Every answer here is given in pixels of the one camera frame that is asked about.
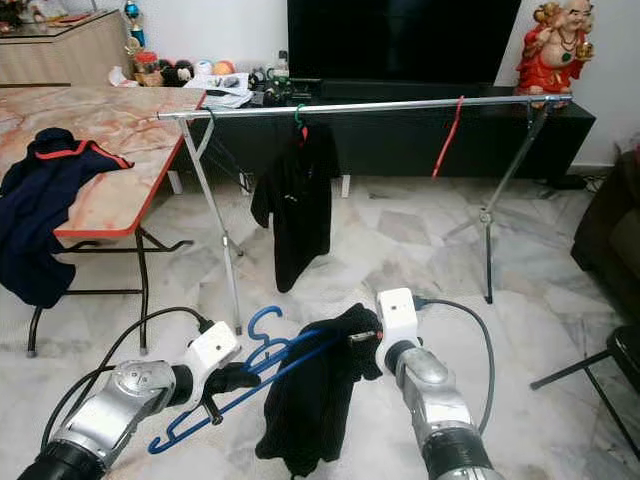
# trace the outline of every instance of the black chair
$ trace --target black chair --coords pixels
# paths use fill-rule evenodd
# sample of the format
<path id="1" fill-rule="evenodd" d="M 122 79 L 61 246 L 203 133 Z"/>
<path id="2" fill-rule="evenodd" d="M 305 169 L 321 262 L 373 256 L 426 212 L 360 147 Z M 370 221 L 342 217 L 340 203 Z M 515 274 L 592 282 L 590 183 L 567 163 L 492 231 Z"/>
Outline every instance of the black chair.
<path id="1" fill-rule="evenodd" d="M 537 390 L 540 387 L 543 387 L 551 382 L 555 382 L 556 380 L 566 377 L 578 370 L 584 370 L 584 373 L 587 374 L 589 380 L 595 387 L 598 395 L 602 398 L 604 405 L 609 410 L 609 413 L 613 417 L 613 420 L 616 422 L 622 435 L 629 443 L 631 450 L 635 454 L 635 456 L 640 460 L 640 450 L 634 443 L 631 435 L 625 428 L 622 420 L 616 413 L 613 405 L 605 395 L 602 387 L 598 383 L 598 381 L 591 373 L 589 369 L 590 365 L 597 363 L 605 358 L 613 357 L 616 361 L 622 373 L 627 377 L 629 383 L 633 385 L 633 388 L 636 392 L 640 393 L 640 327 L 619 327 L 616 328 L 613 333 L 607 338 L 607 349 L 604 352 L 598 353 L 592 357 L 589 357 L 581 362 L 576 363 L 564 370 L 560 370 L 553 375 L 549 375 L 548 377 L 543 378 L 542 380 L 538 380 L 537 382 L 533 382 L 530 387 L 531 390 Z"/>

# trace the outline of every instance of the marble floor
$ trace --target marble floor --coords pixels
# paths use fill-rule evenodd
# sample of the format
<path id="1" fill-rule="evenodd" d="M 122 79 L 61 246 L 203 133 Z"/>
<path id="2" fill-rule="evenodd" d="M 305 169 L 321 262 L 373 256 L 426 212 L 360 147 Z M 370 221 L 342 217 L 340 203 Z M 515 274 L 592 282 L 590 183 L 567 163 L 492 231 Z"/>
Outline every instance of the marble floor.
<path id="1" fill-rule="evenodd" d="M 529 382 L 604 347 L 622 320 L 594 281 L 569 256 L 572 234 L 591 194 L 556 193 L 518 181 L 497 215 L 495 303 L 482 297 L 479 230 L 443 236 L 475 218 L 493 182 L 425 178 L 354 178 L 351 196 L 333 203 L 331 253 L 316 258 L 288 294 L 275 289 L 272 232 L 257 227 L 251 199 L 233 185 L 216 187 L 231 236 L 246 255 L 235 260 L 242 316 L 276 304 L 283 319 L 265 321 L 271 334 L 293 336 L 305 324 L 331 318 L 356 302 L 372 306 L 377 291 L 401 286 L 461 302 L 491 332 L 497 364 L 493 414 L 484 438 L 494 466 L 509 480 L 640 478 L 631 454 L 587 378 L 579 373 L 537 392 Z M 230 320 L 218 234 L 194 185 L 161 195 L 144 222 L 167 243 L 196 240 L 174 254 L 150 254 L 151 310 L 174 305 Z M 78 264 L 74 285 L 138 285 L 131 256 L 69 256 Z M 42 428 L 64 391 L 94 368 L 119 332 L 138 315 L 137 297 L 68 297 L 47 311 L 39 329 L 39 356 L 24 355 L 31 309 L 0 290 L 0 478 L 16 478 L 40 443 Z M 479 419 L 485 401 L 486 353 L 477 326 L 463 313 L 434 306 L 419 313 L 425 345 L 456 371 L 459 389 Z M 149 359 L 176 358 L 196 331 L 175 314 L 150 324 Z M 245 352 L 251 342 L 242 339 Z M 137 338 L 117 360 L 138 358 Z M 594 367 L 632 434 L 640 441 L 638 397 L 613 361 Z M 266 392 L 231 411 L 219 427 L 201 430 L 174 449 L 150 456 L 146 446 L 177 411 L 143 422 L 110 480 L 285 479 L 279 459 L 258 460 Z M 426 478 L 395 387 L 385 376 L 354 390 L 341 458 L 321 463 L 310 479 Z"/>

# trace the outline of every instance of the chair leg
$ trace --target chair leg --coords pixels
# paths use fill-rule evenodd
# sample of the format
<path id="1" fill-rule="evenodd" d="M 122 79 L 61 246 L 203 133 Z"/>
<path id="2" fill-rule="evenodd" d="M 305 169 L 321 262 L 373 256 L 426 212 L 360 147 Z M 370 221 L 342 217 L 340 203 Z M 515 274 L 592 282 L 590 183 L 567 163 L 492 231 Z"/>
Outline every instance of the chair leg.
<path id="1" fill-rule="evenodd" d="M 609 413 L 611 414 L 613 421 L 616 422 L 616 425 L 618 425 L 618 428 L 620 429 L 622 436 L 625 438 L 625 440 L 629 444 L 629 447 L 631 447 L 631 451 L 636 456 L 636 458 L 640 460 L 640 450 L 638 449 L 638 446 L 634 443 L 633 439 L 631 438 L 631 435 L 629 434 L 629 431 L 626 429 L 626 427 L 622 423 L 622 419 L 618 416 L 618 413 L 615 411 L 615 409 L 613 408 L 613 405 L 611 405 L 611 402 L 605 395 L 604 390 L 602 390 L 602 387 L 600 387 L 600 384 L 591 373 L 591 370 L 589 370 L 589 367 L 585 367 L 584 372 L 589 377 L 589 380 L 591 380 L 591 383 L 593 384 L 593 387 L 596 389 L 596 392 L 598 392 L 598 395 L 600 395 L 600 398 L 602 399 L 604 406 L 607 407 L 607 410 L 609 410 Z"/>
<path id="2" fill-rule="evenodd" d="M 38 322 L 42 316 L 42 307 L 36 307 L 31 317 L 31 324 L 29 325 L 29 340 L 27 341 L 27 358 L 34 358 L 38 353 L 36 352 L 36 335 L 38 333 Z"/>
<path id="3" fill-rule="evenodd" d="M 600 352 L 592 357 L 586 358 L 581 362 L 571 365 L 570 367 L 564 368 L 559 372 L 549 375 L 548 377 L 545 377 L 541 380 L 538 380 L 537 382 L 533 382 L 529 385 L 529 387 L 531 387 L 531 390 L 537 390 L 540 387 L 544 387 L 545 385 L 551 382 L 555 382 L 556 380 L 566 377 L 567 375 L 571 375 L 572 373 L 577 372 L 578 370 L 584 370 L 589 365 L 593 365 L 594 363 L 597 363 L 600 360 L 604 360 L 605 358 L 608 358 L 610 355 L 611 354 L 605 350 L 604 352 Z"/>
<path id="4" fill-rule="evenodd" d="M 138 264 L 140 266 L 140 279 L 142 281 L 142 305 L 140 306 L 140 320 L 147 317 L 149 308 L 149 275 L 147 273 L 147 262 L 144 256 L 144 243 L 142 240 L 142 229 L 136 229 L 136 250 L 138 253 Z M 147 322 L 140 325 L 140 355 L 146 355 L 147 349 Z"/>

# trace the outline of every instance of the orange ball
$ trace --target orange ball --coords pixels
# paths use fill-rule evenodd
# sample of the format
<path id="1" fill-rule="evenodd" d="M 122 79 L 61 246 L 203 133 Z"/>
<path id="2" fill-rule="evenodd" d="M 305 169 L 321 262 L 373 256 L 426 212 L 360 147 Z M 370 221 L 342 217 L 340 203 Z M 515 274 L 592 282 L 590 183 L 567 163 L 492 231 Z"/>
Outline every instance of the orange ball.
<path id="1" fill-rule="evenodd" d="M 213 66 L 214 75 L 229 75 L 230 73 L 235 73 L 235 71 L 233 63 L 228 60 L 222 60 Z"/>

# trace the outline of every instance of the black t-shirt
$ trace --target black t-shirt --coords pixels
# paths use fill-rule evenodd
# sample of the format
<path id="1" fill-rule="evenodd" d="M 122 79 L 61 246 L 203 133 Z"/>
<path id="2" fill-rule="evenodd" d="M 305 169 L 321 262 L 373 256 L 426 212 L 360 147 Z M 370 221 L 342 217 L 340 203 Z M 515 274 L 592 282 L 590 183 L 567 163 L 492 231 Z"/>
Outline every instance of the black t-shirt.
<path id="1" fill-rule="evenodd" d="M 275 159 L 256 186 L 251 213 L 269 227 L 273 212 L 276 284 L 288 292 L 316 255 L 329 253 L 331 178 L 339 176 L 331 129 L 309 128 L 306 142 L 298 139 Z"/>

